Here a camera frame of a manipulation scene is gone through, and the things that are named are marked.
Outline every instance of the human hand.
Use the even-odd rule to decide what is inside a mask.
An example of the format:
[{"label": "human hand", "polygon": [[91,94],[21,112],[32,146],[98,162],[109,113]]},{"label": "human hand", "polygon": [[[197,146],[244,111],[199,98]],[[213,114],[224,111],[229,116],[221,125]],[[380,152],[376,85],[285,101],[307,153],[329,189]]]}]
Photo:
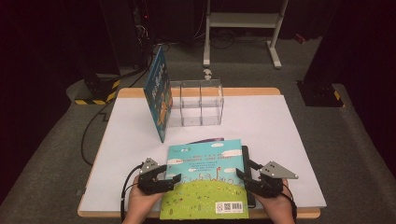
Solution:
[{"label": "human hand", "polygon": [[152,206],[164,195],[164,193],[145,194],[137,187],[138,180],[139,175],[134,177],[134,185],[129,193],[128,212],[122,224],[143,223]]},{"label": "human hand", "polygon": [[[283,184],[288,186],[288,180],[282,179]],[[291,198],[290,191],[283,186],[282,193]],[[262,204],[264,212],[275,224],[294,224],[294,219],[291,212],[290,201],[282,195],[275,198],[263,198],[260,195],[252,193],[253,196]]]}]

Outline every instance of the metal stand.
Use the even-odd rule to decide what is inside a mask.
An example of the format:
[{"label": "metal stand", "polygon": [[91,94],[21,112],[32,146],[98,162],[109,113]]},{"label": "metal stand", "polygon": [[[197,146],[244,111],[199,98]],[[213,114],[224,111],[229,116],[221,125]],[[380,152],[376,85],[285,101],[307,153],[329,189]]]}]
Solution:
[{"label": "metal stand", "polygon": [[210,28],[211,27],[250,27],[250,28],[272,28],[274,34],[271,41],[267,41],[267,46],[274,62],[274,67],[282,67],[277,56],[275,44],[279,35],[285,11],[289,0],[283,0],[279,13],[227,13],[210,12],[210,0],[207,0],[206,9],[206,32],[204,49],[204,67],[210,66]]}]

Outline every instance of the children's book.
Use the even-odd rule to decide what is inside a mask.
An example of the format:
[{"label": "children's book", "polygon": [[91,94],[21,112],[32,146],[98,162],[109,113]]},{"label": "children's book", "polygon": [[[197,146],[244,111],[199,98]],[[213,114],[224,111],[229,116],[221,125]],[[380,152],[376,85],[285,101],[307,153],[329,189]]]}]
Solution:
[{"label": "children's book", "polygon": [[170,146],[166,178],[181,181],[163,196],[160,219],[248,218],[240,139]]},{"label": "children's book", "polygon": [[163,48],[160,47],[151,66],[143,91],[148,101],[148,107],[160,139],[163,142],[166,134],[166,124],[172,108],[172,92],[166,69]]}]

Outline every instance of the blue book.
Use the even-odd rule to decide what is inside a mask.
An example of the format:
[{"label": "blue book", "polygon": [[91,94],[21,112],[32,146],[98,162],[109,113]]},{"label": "blue book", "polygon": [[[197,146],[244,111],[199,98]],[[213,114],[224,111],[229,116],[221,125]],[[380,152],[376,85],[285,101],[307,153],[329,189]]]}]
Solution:
[{"label": "blue book", "polygon": [[173,103],[163,47],[158,50],[143,91],[146,95],[155,127],[160,135],[161,142],[163,142]]},{"label": "blue book", "polygon": [[160,219],[248,218],[241,140],[170,146],[166,178],[181,174],[165,193]]}]

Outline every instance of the clear acrylic organizer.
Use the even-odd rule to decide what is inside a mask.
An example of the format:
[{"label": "clear acrylic organizer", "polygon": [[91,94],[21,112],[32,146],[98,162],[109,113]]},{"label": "clear acrylic organizer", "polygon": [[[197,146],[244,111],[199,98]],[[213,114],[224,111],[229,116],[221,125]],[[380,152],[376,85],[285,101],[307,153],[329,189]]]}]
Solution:
[{"label": "clear acrylic organizer", "polygon": [[219,79],[171,81],[168,127],[220,125],[224,105]]}]

